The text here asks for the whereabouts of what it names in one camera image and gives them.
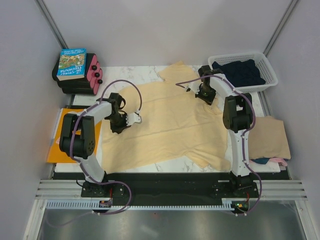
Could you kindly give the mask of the yellow t-shirt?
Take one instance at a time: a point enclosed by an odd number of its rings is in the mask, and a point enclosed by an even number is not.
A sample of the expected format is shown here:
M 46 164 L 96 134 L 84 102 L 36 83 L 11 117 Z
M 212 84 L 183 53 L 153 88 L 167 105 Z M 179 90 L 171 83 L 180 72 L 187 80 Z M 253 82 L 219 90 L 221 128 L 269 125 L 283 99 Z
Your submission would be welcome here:
M 182 61 L 166 67 L 159 76 L 161 81 L 120 91 L 126 100 L 124 110 L 140 110 L 142 122 L 120 134 L 111 131 L 109 121 L 102 123 L 103 169 L 115 173 L 185 156 L 200 168 L 228 171 L 228 133 L 219 100 L 208 105 L 178 87 L 179 82 L 198 78 Z

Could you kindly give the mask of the orange board with black border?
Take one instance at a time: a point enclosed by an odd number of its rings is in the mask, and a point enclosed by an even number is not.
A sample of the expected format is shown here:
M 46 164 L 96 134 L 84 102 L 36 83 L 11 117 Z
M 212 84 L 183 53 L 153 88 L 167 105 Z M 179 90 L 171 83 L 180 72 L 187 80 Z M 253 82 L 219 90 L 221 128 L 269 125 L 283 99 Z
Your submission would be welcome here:
M 48 163 L 78 163 L 97 152 L 101 122 L 81 116 L 82 109 L 62 108 L 47 156 Z

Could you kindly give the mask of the navy t-shirt in basket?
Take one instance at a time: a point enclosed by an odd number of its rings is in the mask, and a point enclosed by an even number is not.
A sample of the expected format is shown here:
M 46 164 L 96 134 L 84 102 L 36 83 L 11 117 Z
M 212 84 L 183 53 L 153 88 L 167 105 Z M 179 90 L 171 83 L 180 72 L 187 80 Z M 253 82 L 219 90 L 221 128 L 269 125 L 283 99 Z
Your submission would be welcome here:
M 212 68 L 220 68 L 228 81 L 236 88 L 259 86 L 266 83 L 261 77 L 260 70 L 256 67 L 255 61 L 252 59 L 233 61 L 224 65 L 220 65 L 214 61 Z

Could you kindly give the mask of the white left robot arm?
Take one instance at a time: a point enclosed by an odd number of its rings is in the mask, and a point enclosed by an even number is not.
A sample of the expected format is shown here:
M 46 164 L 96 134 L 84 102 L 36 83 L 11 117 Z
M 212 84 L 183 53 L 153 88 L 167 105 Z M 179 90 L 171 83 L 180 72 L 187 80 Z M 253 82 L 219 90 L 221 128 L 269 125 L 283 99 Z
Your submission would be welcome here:
M 109 98 L 103 98 L 81 112 L 67 113 L 63 117 L 59 149 L 79 164 L 86 181 L 93 183 L 92 191 L 99 197 L 109 193 L 110 185 L 106 172 L 94 154 L 96 125 L 108 120 L 112 133 L 120 134 L 127 129 L 128 114 L 122 111 L 125 104 L 125 99 L 113 92 Z

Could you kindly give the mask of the white plastic basket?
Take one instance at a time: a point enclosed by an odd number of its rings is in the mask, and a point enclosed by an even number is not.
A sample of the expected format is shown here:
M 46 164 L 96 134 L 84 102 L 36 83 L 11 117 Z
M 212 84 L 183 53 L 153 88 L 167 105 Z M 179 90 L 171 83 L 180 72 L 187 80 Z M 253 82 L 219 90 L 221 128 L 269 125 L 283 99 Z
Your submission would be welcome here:
M 220 69 L 229 82 L 243 93 L 262 92 L 278 84 L 267 57 L 261 52 L 213 55 L 208 58 L 212 69 Z

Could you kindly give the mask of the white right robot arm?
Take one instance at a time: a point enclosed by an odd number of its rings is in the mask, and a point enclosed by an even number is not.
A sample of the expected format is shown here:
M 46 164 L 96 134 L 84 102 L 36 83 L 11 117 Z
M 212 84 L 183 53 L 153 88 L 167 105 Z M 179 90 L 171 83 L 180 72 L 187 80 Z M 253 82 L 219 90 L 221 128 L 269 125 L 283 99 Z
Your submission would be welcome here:
M 229 132 L 232 150 L 230 180 L 226 185 L 233 196 L 240 197 L 255 187 L 249 167 L 249 131 L 256 123 L 252 96 L 237 91 L 220 69 L 204 65 L 198 74 L 201 83 L 194 89 L 196 98 L 208 105 L 216 94 L 224 98 L 222 122 Z

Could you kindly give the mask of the blue illustrated book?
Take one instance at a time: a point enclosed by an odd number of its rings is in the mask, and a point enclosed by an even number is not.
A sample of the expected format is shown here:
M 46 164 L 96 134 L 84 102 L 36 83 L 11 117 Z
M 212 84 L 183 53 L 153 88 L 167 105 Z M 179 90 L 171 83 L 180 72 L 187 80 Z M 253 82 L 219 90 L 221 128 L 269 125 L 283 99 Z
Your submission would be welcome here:
M 83 78 L 86 68 L 86 48 L 62 49 L 56 77 L 59 81 Z

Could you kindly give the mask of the folded pink and blue clothes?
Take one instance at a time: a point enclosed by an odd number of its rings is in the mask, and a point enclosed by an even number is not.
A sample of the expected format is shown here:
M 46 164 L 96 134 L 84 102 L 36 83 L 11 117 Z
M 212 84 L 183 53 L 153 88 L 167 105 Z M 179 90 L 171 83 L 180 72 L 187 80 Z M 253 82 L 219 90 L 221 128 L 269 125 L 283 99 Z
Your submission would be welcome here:
M 266 165 L 267 163 L 278 163 L 281 166 L 287 167 L 288 163 L 284 158 L 279 158 L 279 157 L 272 157 L 272 158 L 267 158 L 267 157 L 262 157 L 262 158 L 256 158 L 256 159 L 251 159 L 253 163 L 260 164 L 260 165 Z

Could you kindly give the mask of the folded beige t-shirt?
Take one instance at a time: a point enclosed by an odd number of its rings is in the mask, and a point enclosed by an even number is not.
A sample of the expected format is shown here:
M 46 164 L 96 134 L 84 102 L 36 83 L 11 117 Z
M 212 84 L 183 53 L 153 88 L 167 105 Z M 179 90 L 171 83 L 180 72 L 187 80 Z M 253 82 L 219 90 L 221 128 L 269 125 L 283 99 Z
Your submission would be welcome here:
M 249 131 L 248 153 L 250 159 L 291 159 L 284 122 L 271 116 L 257 117 Z

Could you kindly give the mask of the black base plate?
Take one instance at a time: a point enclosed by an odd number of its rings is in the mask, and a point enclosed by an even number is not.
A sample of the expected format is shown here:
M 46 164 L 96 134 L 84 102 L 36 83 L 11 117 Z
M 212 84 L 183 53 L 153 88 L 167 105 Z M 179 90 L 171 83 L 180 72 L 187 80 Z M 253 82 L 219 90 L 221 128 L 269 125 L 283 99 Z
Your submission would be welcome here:
M 220 205 L 223 198 L 253 200 L 259 196 L 255 178 L 245 177 L 247 187 L 234 186 L 229 173 L 112 173 L 109 185 L 83 183 L 82 173 L 57 173 L 54 180 L 75 180 L 83 197 L 112 198 L 114 205 L 191 207 Z

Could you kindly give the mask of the pink and black case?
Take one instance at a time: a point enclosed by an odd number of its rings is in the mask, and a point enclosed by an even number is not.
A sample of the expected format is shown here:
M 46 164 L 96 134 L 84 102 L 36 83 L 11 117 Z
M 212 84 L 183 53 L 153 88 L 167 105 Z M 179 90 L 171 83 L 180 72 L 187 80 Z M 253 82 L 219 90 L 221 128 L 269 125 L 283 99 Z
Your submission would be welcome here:
M 83 78 L 59 81 L 56 74 L 58 72 L 59 59 L 52 70 L 52 78 L 65 94 L 96 95 L 100 85 L 103 83 L 103 70 L 95 53 L 86 54 L 85 73 Z

